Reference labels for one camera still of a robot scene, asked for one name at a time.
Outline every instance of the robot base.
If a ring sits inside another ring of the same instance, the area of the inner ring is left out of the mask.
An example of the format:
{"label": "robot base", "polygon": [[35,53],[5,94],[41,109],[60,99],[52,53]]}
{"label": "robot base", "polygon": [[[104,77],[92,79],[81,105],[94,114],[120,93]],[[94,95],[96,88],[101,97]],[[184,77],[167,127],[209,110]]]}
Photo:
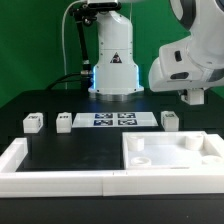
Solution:
{"label": "robot base", "polygon": [[89,97],[92,99],[98,99],[98,100],[102,100],[102,101],[129,101],[132,100],[136,97],[142,96],[144,94],[144,88],[140,87],[138,89],[135,90],[135,92],[132,93],[128,93],[128,94],[102,94],[97,92],[94,89],[89,89]]}

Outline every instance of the black tabletop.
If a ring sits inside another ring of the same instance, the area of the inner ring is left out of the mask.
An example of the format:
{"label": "black tabletop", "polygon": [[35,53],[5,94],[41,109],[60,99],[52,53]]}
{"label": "black tabletop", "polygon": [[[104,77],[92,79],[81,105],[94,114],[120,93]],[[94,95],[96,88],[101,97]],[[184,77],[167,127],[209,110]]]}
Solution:
{"label": "black tabletop", "polygon": [[[128,102],[89,99],[79,90],[23,92],[0,109],[0,153],[27,137],[29,153],[17,171],[122,170],[122,132],[164,131],[161,111],[174,111],[180,131],[224,137],[224,99],[206,92],[204,105],[189,106],[176,92],[152,93]],[[25,135],[22,121],[42,112],[44,127]],[[158,127],[77,128],[56,133],[58,113],[153,112]],[[224,195],[1,199],[0,223],[223,223]]]}

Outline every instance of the small white block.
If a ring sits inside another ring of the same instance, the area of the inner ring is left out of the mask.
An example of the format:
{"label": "small white block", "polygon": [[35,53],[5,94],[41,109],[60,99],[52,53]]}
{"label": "small white block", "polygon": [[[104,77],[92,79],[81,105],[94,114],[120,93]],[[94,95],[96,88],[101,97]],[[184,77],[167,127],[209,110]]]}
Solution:
{"label": "small white block", "polygon": [[161,112],[161,123],[165,131],[179,130],[179,118],[173,111]]}
{"label": "small white block", "polygon": [[43,126],[43,114],[31,113],[23,120],[24,133],[38,133]]}
{"label": "small white block", "polygon": [[57,133],[70,133],[72,128],[72,114],[60,113],[56,120]]}
{"label": "small white block", "polygon": [[189,105],[204,104],[204,90],[203,89],[189,89],[187,95],[182,95],[181,100]]}

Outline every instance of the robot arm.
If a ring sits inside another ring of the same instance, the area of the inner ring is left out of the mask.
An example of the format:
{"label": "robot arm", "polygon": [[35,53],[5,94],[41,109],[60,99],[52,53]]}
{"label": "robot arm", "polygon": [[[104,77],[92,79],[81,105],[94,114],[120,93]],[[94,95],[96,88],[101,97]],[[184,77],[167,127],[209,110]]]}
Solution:
{"label": "robot arm", "polygon": [[191,36],[160,48],[150,88],[185,90],[182,100],[203,104],[205,89],[224,85],[224,0],[170,0],[170,5]]}

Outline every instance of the black cable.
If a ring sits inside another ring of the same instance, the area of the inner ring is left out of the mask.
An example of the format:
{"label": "black cable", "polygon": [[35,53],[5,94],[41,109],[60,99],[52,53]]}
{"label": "black cable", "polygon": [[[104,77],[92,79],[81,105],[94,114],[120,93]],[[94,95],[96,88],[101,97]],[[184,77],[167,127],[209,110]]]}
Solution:
{"label": "black cable", "polygon": [[87,53],[87,48],[86,48],[86,41],[85,41],[85,36],[84,36],[84,31],[83,31],[83,26],[81,22],[76,22],[77,29],[78,29],[78,34],[79,34],[79,43],[81,47],[81,52],[82,52],[82,59],[83,61],[88,61],[88,53]]}
{"label": "black cable", "polygon": [[72,73],[72,74],[68,74],[68,75],[64,75],[60,78],[58,78],[56,81],[54,81],[53,83],[51,83],[49,86],[47,86],[47,88],[45,90],[51,90],[55,85],[57,85],[58,83],[60,83],[61,81],[68,79],[70,77],[74,77],[74,76],[80,76],[80,73]]}

